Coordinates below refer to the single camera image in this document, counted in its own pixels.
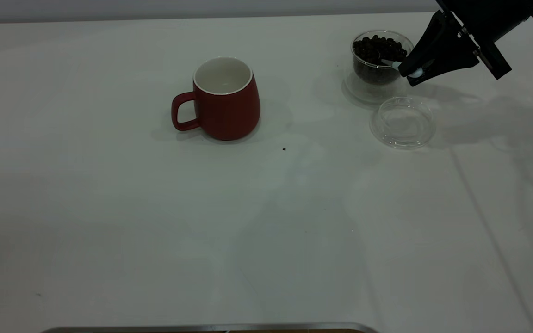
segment mug handle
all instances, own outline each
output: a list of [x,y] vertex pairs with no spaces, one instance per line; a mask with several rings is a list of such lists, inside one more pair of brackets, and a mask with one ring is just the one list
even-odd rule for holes
[[174,100],[172,101],[172,124],[179,131],[196,129],[199,126],[197,118],[184,123],[178,122],[178,108],[180,105],[182,105],[182,103],[192,101],[193,99],[195,99],[195,95],[194,92],[191,91],[181,93],[180,95],[174,97]]

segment mug rim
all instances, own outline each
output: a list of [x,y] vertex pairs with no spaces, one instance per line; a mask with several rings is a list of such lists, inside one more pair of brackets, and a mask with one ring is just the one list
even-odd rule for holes
[[[242,63],[244,66],[246,66],[246,68],[248,68],[248,70],[250,70],[250,78],[248,78],[248,81],[239,89],[235,90],[235,91],[231,91],[231,92],[224,92],[224,93],[217,93],[217,92],[212,92],[212,91],[208,91],[208,90],[205,90],[203,89],[203,87],[201,87],[198,83],[197,83],[197,72],[199,69],[201,69],[201,67],[203,67],[203,65],[205,65],[206,63],[210,62],[210,61],[215,61],[217,59],[233,59],[235,61],[239,61],[240,63]],[[215,96],[226,96],[226,95],[232,95],[233,93],[238,93],[239,91],[242,91],[243,89],[245,89],[246,87],[248,87],[248,85],[250,84],[250,82],[252,82],[252,79],[254,78],[254,71],[252,70],[252,68],[250,66],[248,66],[247,63],[245,63],[244,61],[241,61],[240,59],[237,59],[236,57],[216,57],[216,58],[213,58],[213,59],[209,59],[209,60],[206,60],[204,61],[203,63],[201,63],[201,65],[199,65],[197,67],[197,69],[195,69],[194,71],[194,74],[192,74],[192,81],[194,82],[194,85],[200,89],[201,91],[204,91],[205,93],[209,93],[210,95],[215,95]]]

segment red mug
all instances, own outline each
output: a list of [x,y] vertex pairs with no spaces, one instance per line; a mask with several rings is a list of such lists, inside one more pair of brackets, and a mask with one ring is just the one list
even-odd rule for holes
[[[235,140],[248,135],[260,118],[260,99],[252,70],[231,57],[205,61],[192,76],[191,92],[172,101],[172,124],[179,131],[201,127],[220,140]],[[178,108],[194,100],[197,118],[178,122]]]

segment table surface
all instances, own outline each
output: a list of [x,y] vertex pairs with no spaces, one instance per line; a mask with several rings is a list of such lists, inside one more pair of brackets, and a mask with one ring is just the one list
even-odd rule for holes
[[[356,322],[533,333],[533,22],[408,90],[438,132],[374,139],[342,87],[358,32],[431,13],[0,25],[0,333]],[[177,133],[204,60],[253,67],[239,142]],[[182,119],[192,118],[191,103]]]

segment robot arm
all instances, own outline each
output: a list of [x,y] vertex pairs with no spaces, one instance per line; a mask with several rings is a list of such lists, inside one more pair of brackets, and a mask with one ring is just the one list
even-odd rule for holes
[[479,58],[497,79],[511,70],[495,42],[533,17],[533,0],[436,2],[442,10],[433,15],[419,43],[398,67],[401,76],[408,76],[419,68],[423,70],[423,75],[408,78],[410,85],[452,70],[476,66]]

